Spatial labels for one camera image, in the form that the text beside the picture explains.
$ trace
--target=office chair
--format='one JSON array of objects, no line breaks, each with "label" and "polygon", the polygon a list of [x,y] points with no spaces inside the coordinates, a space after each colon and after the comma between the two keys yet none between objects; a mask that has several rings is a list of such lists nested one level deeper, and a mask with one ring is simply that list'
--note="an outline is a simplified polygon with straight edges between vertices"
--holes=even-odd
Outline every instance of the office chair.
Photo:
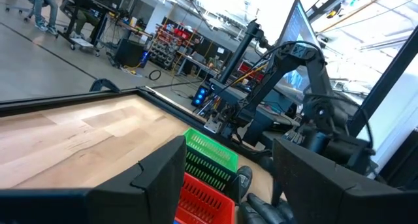
[{"label": "office chair", "polygon": [[[19,10],[19,14],[22,14],[23,12],[28,12],[27,16],[24,18],[24,21],[28,22],[32,18],[33,13],[34,13],[34,6],[35,6],[34,2],[35,2],[35,0],[28,0],[28,1],[32,4],[31,8],[20,7],[20,6],[16,6],[16,5],[6,5],[6,12],[9,12],[11,9]],[[46,3],[42,4],[42,8],[47,7],[47,6],[48,6],[48,4],[46,4]]]}]

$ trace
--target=wooden table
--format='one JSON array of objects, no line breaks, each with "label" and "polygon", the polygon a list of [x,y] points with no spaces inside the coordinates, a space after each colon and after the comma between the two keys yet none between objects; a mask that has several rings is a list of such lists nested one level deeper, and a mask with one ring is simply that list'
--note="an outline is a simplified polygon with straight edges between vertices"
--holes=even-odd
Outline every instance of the wooden table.
[{"label": "wooden table", "polygon": [[[0,118],[0,189],[95,187],[189,126],[137,95]],[[253,169],[249,192],[270,201],[272,178]]]}]

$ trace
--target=green basket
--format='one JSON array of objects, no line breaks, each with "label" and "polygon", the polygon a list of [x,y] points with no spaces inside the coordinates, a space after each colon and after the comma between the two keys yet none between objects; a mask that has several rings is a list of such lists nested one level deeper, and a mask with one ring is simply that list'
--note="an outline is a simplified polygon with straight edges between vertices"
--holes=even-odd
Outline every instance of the green basket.
[{"label": "green basket", "polygon": [[238,170],[238,155],[220,143],[202,134],[196,129],[189,128],[183,134],[186,144],[199,153],[209,157],[219,165],[236,172]]}]

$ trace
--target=concrete floor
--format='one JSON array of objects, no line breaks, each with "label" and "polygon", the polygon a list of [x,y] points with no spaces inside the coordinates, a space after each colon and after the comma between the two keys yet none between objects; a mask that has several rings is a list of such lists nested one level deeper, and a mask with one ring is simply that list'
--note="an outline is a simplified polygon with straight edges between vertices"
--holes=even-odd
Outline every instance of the concrete floor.
[{"label": "concrete floor", "polygon": [[[196,81],[194,78],[173,78],[171,72],[167,71],[163,71],[160,79],[151,81],[115,69],[108,62],[105,49],[101,50],[100,57],[81,50],[72,51],[70,44],[62,37],[56,39],[35,28],[34,18],[26,23],[23,21],[25,14],[20,15],[17,10],[5,12],[6,3],[31,6],[26,0],[0,0],[0,101],[85,93],[95,78],[107,78],[121,89],[161,86],[171,82],[186,82],[185,79]],[[48,7],[42,10],[42,15],[48,19]],[[59,11],[57,23],[68,24],[69,19]],[[91,30],[92,27],[86,25],[83,33],[88,35]],[[114,33],[112,29],[109,30],[105,40],[122,34],[122,31]],[[155,69],[160,68],[148,62],[138,72],[147,76]],[[188,84],[174,86],[173,89],[181,92],[174,93],[170,88],[160,88],[158,91],[193,110],[191,100],[184,97],[194,95],[196,86]]]}]

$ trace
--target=red basket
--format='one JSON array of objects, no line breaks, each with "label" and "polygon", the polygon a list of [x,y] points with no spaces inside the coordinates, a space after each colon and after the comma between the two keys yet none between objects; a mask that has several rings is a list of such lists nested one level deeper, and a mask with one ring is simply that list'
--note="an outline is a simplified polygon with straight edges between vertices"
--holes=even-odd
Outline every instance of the red basket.
[{"label": "red basket", "polygon": [[235,203],[191,175],[184,174],[176,212],[181,224],[233,224]]}]

